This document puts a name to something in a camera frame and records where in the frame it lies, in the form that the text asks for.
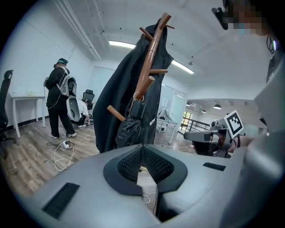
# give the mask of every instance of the white sneaker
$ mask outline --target white sneaker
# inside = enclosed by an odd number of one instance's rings
[[[52,133],[50,133],[49,135],[50,135],[50,137],[52,137],[52,138],[54,138],[54,139],[59,138],[59,137],[54,137],[54,136],[52,135]]]
[[[70,137],[75,137],[76,136],[76,132],[74,134],[67,134],[66,137],[70,138]]]

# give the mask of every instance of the black shirt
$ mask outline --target black shirt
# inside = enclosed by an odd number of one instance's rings
[[[61,94],[57,84],[60,86],[63,78],[69,73],[68,69],[65,71],[62,67],[57,67],[51,72],[45,83],[45,87],[49,90],[46,103],[48,108],[53,106],[55,109],[66,109],[66,100],[68,97]]]

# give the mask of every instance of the fluorescent light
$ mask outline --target fluorescent light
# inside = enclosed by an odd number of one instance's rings
[[[193,74],[194,71],[190,70],[189,68],[187,68],[186,66],[183,66],[182,64],[180,64],[179,62],[176,62],[175,60],[172,61],[172,64],[174,64],[175,66],[178,66],[179,68],[187,71],[189,74]]]
[[[120,46],[120,47],[124,47],[124,48],[131,48],[131,49],[135,48],[135,45],[123,43],[123,42],[117,42],[117,41],[109,41],[109,44],[112,46]]]
[[[128,44],[128,43],[124,43],[124,42],[120,42],[120,41],[109,41],[109,44],[112,46],[119,46],[119,47],[125,47],[125,48],[131,48],[134,49],[135,45],[133,44]],[[193,74],[194,71],[190,70],[189,68],[187,68],[186,66],[183,66],[182,64],[180,64],[179,62],[173,60],[172,64],[174,64],[175,66],[178,66],[179,68],[185,70],[186,72]]]

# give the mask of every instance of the black pants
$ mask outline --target black pants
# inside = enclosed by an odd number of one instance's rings
[[[73,120],[72,120],[71,122],[77,124],[78,126],[80,126],[80,125],[83,125],[83,124],[84,124],[85,119],[86,119],[86,116],[84,116],[83,114],[81,114],[81,117],[80,117],[80,119],[78,120],[78,122],[75,122],[75,121],[73,121]]]
[[[67,115],[67,110],[58,110],[56,108],[48,109],[49,111],[49,124],[52,129],[52,135],[59,137],[58,132],[58,117],[61,119],[62,125],[66,131],[66,134],[74,134],[75,131],[72,127],[71,120]]]

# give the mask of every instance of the coat rack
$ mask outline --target coat rack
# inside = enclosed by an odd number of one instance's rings
[[[151,69],[152,63],[155,57],[155,53],[157,47],[159,45],[159,40],[162,35],[164,27],[168,27],[174,29],[173,26],[168,25],[167,22],[170,20],[171,16],[168,13],[164,13],[161,17],[159,25],[155,31],[154,36],[152,37],[144,28],[140,27],[139,30],[146,36],[147,39],[151,41],[151,45],[148,49],[147,56],[142,66],[142,71],[139,75],[137,87],[134,92],[133,101],[130,109],[132,109],[133,103],[135,100],[142,100],[144,94],[147,92],[148,88],[154,82],[154,77],[150,76],[151,74],[157,73],[167,73],[167,69]],[[117,117],[121,121],[125,121],[126,119],[112,106],[108,106],[107,108],[115,117]]]

